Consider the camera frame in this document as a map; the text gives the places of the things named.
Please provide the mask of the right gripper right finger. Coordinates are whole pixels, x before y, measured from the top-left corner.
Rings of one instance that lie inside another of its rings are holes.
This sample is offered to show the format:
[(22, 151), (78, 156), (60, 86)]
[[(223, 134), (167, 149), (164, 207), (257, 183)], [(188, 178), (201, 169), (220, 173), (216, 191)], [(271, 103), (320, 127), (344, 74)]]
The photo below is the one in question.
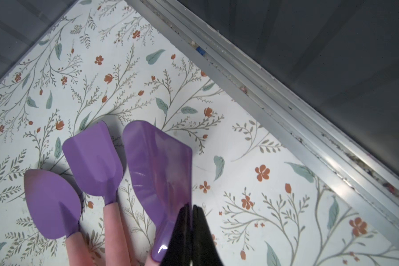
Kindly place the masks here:
[(192, 265), (223, 266), (202, 208), (193, 206)]

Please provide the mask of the purple square shovel pink handle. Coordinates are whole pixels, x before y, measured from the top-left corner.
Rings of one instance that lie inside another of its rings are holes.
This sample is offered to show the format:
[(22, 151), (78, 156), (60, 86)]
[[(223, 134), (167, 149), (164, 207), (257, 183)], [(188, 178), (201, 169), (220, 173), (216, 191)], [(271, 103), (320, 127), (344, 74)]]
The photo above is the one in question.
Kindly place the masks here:
[(150, 259), (161, 262), (181, 208), (192, 204), (192, 149), (147, 121), (123, 130), (135, 195), (156, 227)]

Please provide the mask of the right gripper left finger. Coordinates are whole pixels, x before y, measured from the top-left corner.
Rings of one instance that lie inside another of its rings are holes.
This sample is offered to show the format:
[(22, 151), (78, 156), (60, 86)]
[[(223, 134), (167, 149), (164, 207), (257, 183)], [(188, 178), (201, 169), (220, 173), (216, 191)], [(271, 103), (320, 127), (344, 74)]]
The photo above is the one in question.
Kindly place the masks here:
[(191, 264), (190, 213), (189, 204), (180, 209), (168, 249), (160, 266), (189, 266)]

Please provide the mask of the purple pointed shovel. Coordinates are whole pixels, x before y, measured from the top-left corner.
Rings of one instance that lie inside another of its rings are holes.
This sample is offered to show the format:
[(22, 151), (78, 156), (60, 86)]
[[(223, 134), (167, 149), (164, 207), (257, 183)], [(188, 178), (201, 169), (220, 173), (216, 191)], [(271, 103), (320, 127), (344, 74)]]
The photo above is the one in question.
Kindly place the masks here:
[(25, 201), (31, 218), (46, 239), (65, 237), (71, 266), (94, 264), (79, 228), (80, 198), (73, 186), (59, 175), (40, 169), (24, 173)]

